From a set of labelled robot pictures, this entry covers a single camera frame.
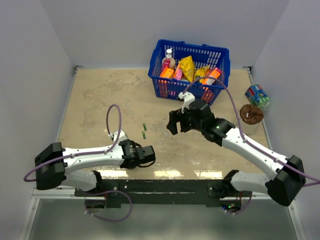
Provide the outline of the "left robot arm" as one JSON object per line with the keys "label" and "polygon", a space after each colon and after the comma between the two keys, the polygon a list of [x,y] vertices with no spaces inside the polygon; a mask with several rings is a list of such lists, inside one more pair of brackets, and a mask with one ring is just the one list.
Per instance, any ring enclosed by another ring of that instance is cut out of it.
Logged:
{"label": "left robot arm", "polygon": [[43,165],[35,171],[36,189],[51,190],[59,186],[81,189],[92,196],[99,196],[104,190],[102,177],[97,172],[83,169],[111,166],[122,169],[147,168],[156,161],[151,145],[141,146],[128,139],[123,130],[114,133],[115,145],[93,148],[63,148],[54,142],[35,157],[35,166],[40,166],[55,158],[55,162]]}

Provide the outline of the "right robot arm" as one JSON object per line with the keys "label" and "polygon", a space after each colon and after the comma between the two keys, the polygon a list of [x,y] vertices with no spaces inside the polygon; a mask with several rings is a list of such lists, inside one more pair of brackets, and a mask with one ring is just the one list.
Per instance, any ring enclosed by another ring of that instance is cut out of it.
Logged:
{"label": "right robot arm", "polygon": [[262,173],[230,171],[222,183],[214,187],[221,198],[248,191],[266,194],[276,203],[288,207],[306,183],[303,161],[293,155],[286,157],[264,147],[224,118],[217,118],[208,104],[196,99],[187,108],[169,112],[167,129],[176,135],[179,131],[199,131],[206,140],[229,149],[258,167]]}

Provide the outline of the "orange pink box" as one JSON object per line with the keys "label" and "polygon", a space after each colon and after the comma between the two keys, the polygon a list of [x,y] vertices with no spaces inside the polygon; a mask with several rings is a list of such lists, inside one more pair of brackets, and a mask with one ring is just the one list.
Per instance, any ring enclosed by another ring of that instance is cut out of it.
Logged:
{"label": "orange pink box", "polygon": [[160,74],[160,78],[165,78],[165,79],[172,79],[174,76],[174,70],[171,68],[166,67]]}

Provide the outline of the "blue plastic basket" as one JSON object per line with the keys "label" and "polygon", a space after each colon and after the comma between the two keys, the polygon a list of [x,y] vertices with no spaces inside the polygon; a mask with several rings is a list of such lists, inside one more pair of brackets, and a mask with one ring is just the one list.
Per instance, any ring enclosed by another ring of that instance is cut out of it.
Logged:
{"label": "blue plastic basket", "polygon": [[227,48],[160,39],[150,59],[148,76],[159,98],[177,100],[187,90],[212,105],[228,86],[230,67]]}

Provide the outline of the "yellow green bag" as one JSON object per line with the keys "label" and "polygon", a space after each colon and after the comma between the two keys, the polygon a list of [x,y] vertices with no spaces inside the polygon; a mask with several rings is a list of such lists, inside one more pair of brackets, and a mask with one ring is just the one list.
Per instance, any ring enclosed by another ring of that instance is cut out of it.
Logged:
{"label": "yellow green bag", "polygon": [[199,78],[205,77],[209,72],[211,71],[210,65],[203,66],[201,68],[198,68],[194,73],[194,79],[198,80]]}

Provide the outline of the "yellow snack bag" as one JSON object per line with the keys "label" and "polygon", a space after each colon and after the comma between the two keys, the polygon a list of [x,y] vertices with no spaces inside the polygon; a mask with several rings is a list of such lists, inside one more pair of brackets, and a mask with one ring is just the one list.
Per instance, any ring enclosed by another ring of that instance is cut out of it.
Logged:
{"label": "yellow snack bag", "polygon": [[182,58],[179,61],[185,79],[189,82],[194,80],[195,64],[191,55]]}

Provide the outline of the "white pump bottle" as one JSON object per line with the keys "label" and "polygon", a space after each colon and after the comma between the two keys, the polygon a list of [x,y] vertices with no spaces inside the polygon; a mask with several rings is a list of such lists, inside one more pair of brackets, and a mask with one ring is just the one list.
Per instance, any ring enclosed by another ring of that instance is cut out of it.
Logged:
{"label": "white pump bottle", "polygon": [[166,67],[169,69],[174,70],[176,65],[176,60],[173,58],[173,48],[168,48],[165,51],[165,57],[162,59],[162,70],[164,70]]}

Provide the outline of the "orange carton box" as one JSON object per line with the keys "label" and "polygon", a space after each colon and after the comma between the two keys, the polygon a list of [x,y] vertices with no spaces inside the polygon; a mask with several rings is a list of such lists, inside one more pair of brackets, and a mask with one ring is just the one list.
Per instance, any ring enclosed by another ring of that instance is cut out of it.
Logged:
{"label": "orange carton box", "polygon": [[218,67],[211,69],[210,72],[208,72],[206,74],[206,76],[208,78],[205,78],[202,81],[202,84],[203,85],[212,85],[216,81],[216,79],[218,79],[220,77],[221,74],[222,74],[222,71]]}

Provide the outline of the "brown lidded white cup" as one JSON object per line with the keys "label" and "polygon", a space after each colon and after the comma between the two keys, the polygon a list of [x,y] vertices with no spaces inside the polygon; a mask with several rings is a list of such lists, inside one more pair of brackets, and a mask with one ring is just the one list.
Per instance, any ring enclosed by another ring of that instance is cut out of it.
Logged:
{"label": "brown lidded white cup", "polygon": [[263,111],[252,104],[245,104],[239,110],[239,120],[248,125],[256,125],[264,119]]}

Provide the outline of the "blue green sponge pack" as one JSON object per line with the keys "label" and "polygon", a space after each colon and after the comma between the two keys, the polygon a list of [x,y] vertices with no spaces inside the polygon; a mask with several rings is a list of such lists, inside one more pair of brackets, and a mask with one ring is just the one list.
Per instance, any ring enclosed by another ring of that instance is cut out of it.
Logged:
{"label": "blue green sponge pack", "polygon": [[266,108],[270,103],[269,97],[259,84],[251,85],[244,95],[251,105],[261,109]]}

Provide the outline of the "black base frame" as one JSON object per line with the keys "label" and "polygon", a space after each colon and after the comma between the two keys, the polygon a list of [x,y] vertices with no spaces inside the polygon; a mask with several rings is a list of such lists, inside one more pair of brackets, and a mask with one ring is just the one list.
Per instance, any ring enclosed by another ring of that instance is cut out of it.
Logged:
{"label": "black base frame", "polygon": [[128,204],[129,200],[121,193],[126,193],[133,204],[141,205],[205,205],[206,207],[220,207],[221,199],[224,205],[229,204],[227,198],[235,199],[238,196],[249,197],[250,193],[244,191],[225,188],[225,181],[221,179],[200,179],[200,180],[181,180],[181,179],[103,179],[102,188],[83,193],[76,189],[76,197],[97,197],[103,198],[101,192],[111,191],[106,197],[107,208],[119,208],[121,204]]}

